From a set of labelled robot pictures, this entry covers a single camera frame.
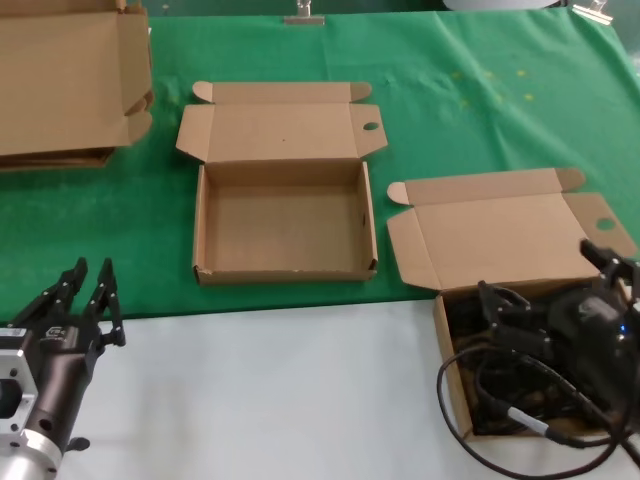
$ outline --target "black electronic device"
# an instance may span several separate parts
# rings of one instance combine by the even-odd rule
[[[593,283],[570,288],[539,304],[500,286],[478,284],[487,332],[473,346],[458,351],[438,372],[438,399],[449,430],[483,465],[516,479],[570,478],[593,470],[621,445],[640,467],[631,441],[640,432],[640,264],[610,249],[583,240],[582,255],[599,271]],[[631,294],[622,292],[622,281]],[[607,445],[584,467],[539,477],[508,471],[477,454],[457,433],[444,407],[442,380],[454,362],[477,363],[474,386],[480,404],[494,416],[511,421],[556,443],[574,448]],[[485,388],[482,369],[494,361],[523,366],[544,375],[565,397],[591,416],[609,435],[584,440],[566,435]]]

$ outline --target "metal clamp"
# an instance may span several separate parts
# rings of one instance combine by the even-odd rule
[[[603,7],[607,4],[607,0],[593,0],[589,8],[582,5],[574,4],[572,10],[574,13],[589,18],[603,25],[611,25],[613,17],[602,13]]]
[[[284,17],[287,25],[324,25],[324,15],[311,15],[311,0],[296,0],[298,14]]]

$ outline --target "white label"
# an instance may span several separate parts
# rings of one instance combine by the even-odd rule
[[[67,331],[63,327],[51,327],[47,330],[45,337],[48,340],[64,340]]]
[[[518,410],[516,407],[511,407],[507,412],[507,415],[518,422],[520,425],[524,425],[525,427],[529,428],[539,435],[542,435],[543,437],[544,434],[547,433],[547,429],[549,428],[549,425],[547,425],[546,423],[541,422],[537,418],[533,418],[527,415],[522,410]]]
[[[24,337],[26,328],[0,328],[0,337]]]

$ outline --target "open cardboard box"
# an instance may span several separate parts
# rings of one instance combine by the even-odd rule
[[[0,170],[101,166],[151,126],[146,11],[0,0]]]
[[[480,280],[525,296],[595,278],[579,251],[583,238],[631,256],[636,246],[604,198],[567,193],[580,187],[577,169],[540,169],[393,183],[388,195],[413,208],[388,221],[402,280],[438,290],[434,318],[443,358],[454,354],[445,303],[476,290]],[[610,229],[598,228],[600,221]],[[447,384],[458,431],[474,437],[460,370]]]
[[[201,160],[201,284],[367,280],[377,246],[362,157],[387,144],[366,83],[207,83],[177,148]]]

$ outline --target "black cable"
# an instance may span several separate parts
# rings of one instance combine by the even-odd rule
[[[591,282],[579,282],[561,287],[551,293],[538,295],[534,303],[504,287],[490,285],[490,288],[497,294],[497,300],[502,302],[502,307],[529,307],[527,315],[504,315],[501,318],[504,325],[539,335],[548,330],[549,305],[567,293],[591,288]],[[486,343],[488,339],[495,339],[495,333],[490,330],[484,318],[479,293],[456,298],[455,301],[447,301],[446,309],[455,351],[478,343]],[[482,367],[484,363],[482,360],[485,357],[491,358],[486,368]],[[481,352],[477,356],[462,359],[459,364],[465,370],[472,372],[475,377],[482,377],[482,384],[493,396],[509,402],[532,418],[543,422],[557,418],[571,418],[584,423],[587,428],[599,426],[594,417],[587,416],[572,398],[559,395],[557,388],[549,382],[548,376],[538,371],[531,371],[521,362]],[[554,368],[560,368],[558,371],[563,376],[572,379],[570,372],[565,371],[561,365],[554,365]],[[473,406],[471,415],[475,435],[513,435],[526,429],[508,417],[490,412],[482,402]]]
[[[560,384],[561,386],[563,386],[563,390],[565,391],[565,393],[567,393],[568,395],[570,395],[571,397],[574,398],[574,400],[577,401],[578,404],[582,405],[583,408],[586,407],[589,410],[591,410],[597,417],[598,419],[602,422],[602,423],[607,423],[608,419],[606,417],[606,415],[593,403],[593,401],[591,399],[589,399],[588,397],[584,397],[584,396],[577,396],[578,395],[578,390],[571,384],[571,382],[569,382],[568,380],[566,380],[562,375],[560,375],[558,372],[556,372],[555,370],[553,370],[552,368],[548,367],[545,363],[540,362],[537,359],[534,359],[533,357],[531,357],[533,359],[533,361],[535,362],[539,362],[538,365],[536,365],[535,368],[537,368],[540,372],[545,372],[544,375],[547,376],[553,376],[555,381]],[[522,362],[522,360],[516,360],[516,361],[520,361],[521,363],[524,363],[527,366],[532,366],[527,364],[526,362]],[[486,364],[490,362],[490,358],[488,358],[487,356],[485,356],[485,358],[482,360],[482,363],[480,364],[480,366],[478,367],[478,369],[476,370],[475,373],[475,378],[474,378],[474,387],[476,390],[476,393],[479,397],[479,399],[484,399],[488,404],[495,404],[496,402],[499,401],[499,399],[497,399],[496,397],[494,397],[493,395],[491,395],[482,385],[482,381],[481,381],[481,377],[482,377],[482,372],[484,370],[484,368],[486,367]],[[516,402],[509,402],[511,403],[513,406],[519,408],[520,410],[525,411],[525,413],[527,413],[528,415],[530,415],[532,418],[535,419],[540,419],[541,417],[543,417],[543,415],[535,415],[532,414],[530,411],[526,411],[524,408],[521,408]],[[560,414],[557,417],[545,414],[544,415],[544,419],[545,421],[551,420],[553,418],[567,418],[566,415],[562,415],[562,412],[559,412]],[[509,417],[505,417],[507,420],[510,420],[510,423],[512,424],[512,428],[511,430],[507,430],[508,431],[512,431],[513,433],[511,433],[511,435],[515,434],[515,433],[520,433],[522,431],[527,430],[527,428],[510,419]],[[562,445],[571,447],[571,448],[579,448],[579,449],[584,449],[584,448],[592,448],[592,447],[601,447],[604,445],[607,445],[608,443],[611,442],[611,438],[610,437],[605,437],[605,438],[601,438],[598,440],[582,440],[580,438],[573,438],[573,437],[568,437],[565,436],[563,434],[561,434],[560,432],[554,432],[553,430],[551,430],[551,434],[555,434],[556,437],[552,438],[552,440],[561,443]]]
[[[459,359],[464,358],[466,356],[469,356],[471,354],[480,352],[480,351],[503,352],[504,354],[515,356],[520,361],[525,361],[527,364],[530,364],[530,365],[534,366],[534,368],[539,368],[541,371],[544,371],[545,373],[549,373],[550,376],[552,376],[554,379],[558,380],[558,383],[561,385],[561,387],[563,387],[563,389],[566,388],[568,390],[568,393],[571,393],[577,399],[579,399],[581,402],[583,402],[583,405],[585,405],[587,408],[591,409],[592,407],[595,407],[595,408],[593,408],[593,411],[594,411],[594,413],[596,413],[596,415],[597,415],[598,411],[600,413],[602,413],[602,412],[600,411],[600,409],[597,406],[595,406],[595,404],[593,404],[593,402],[591,400],[589,400],[587,397],[582,395],[573,385],[571,385],[571,383],[568,380],[566,380],[564,377],[562,377],[557,372],[555,372],[555,370],[551,369],[550,367],[548,367],[544,363],[540,362],[539,360],[536,360],[533,357],[530,357],[528,355],[519,354],[519,353],[514,352],[512,350],[499,349],[499,348],[496,348],[496,347],[493,347],[493,346],[489,346],[489,345],[477,346],[477,347],[468,348],[466,350],[462,350],[461,352],[458,352],[454,356],[452,356],[449,359],[447,359],[442,364],[440,369],[438,370],[438,377],[437,377],[437,380],[436,380],[438,404],[440,405],[440,410],[442,411],[442,415],[444,417],[445,423],[447,424],[447,428],[449,429],[449,431],[451,432],[453,437],[456,439],[456,441],[460,444],[460,446],[469,455],[471,455],[474,459],[476,459],[478,462],[480,462],[485,467],[487,467],[487,468],[489,468],[489,469],[493,470],[494,472],[497,472],[497,473],[499,473],[501,475],[505,475],[507,477],[514,478],[516,480],[562,480],[562,479],[566,479],[566,478],[576,477],[578,475],[582,475],[582,474],[588,473],[588,472],[598,468],[600,465],[602,465],[605,461],[607,461],[609,459],[609,457],[613,454],[613,452],[618,447],[620,442],[622,440],[625,440],[626,427],[627,427],[627,425],[629,423],[629,420],[631,419],[631,414],[632,414],[632,411],[633,411],[634,403],[637,402],[638,395],[640,395],[640,388],[639,388],[640,381],[636,381],[636,384],[634,385],[632,398],[630,399],[629,404],[627,405],[626,411],[624,412],[624,415],[622,417],[622,422],[620,423],[620,426],[617,429],[614,430],[613,428],[611,428],[610,423],[609,423],[608,419],[606,418],[606,415],[604,415],[604,413],[602,413],[602,415],[604,417],[602,420],[603,420],[603,423],[605,424],[605,428],[611,434],[610,442],[609,442],[607,448],[600,455],[598,455],[595,459],[593,459],[591,462],[587,463],[586,465],[584,465],[582,467],[578,467],[578,468],[572,469],[572,470],[567,470],[567,471],[564,471],[564,472],[548,474],[548,475],[524,475],[524,474],[521,474],[521,473],[512,472],[511,470],[507,470],[506,468],[502,468],[502,467],[490,462],[489,460],[484,458],[482,455],[477,453],[475,450],[473,450],[468,445],[468,443],[465,441],[465,439],[462,438],[460,436],[460,434],[457,432],[455,426],[453,425],[453,423],[451,421],[451,418],[449,417],[447,409],[446,409],[446,407],[444,405],[444,398],[443,398],[443,392],[442,392],[443,377],[444,377],[444,374],[445,374],[446,370],[454,362],[457,362]]]

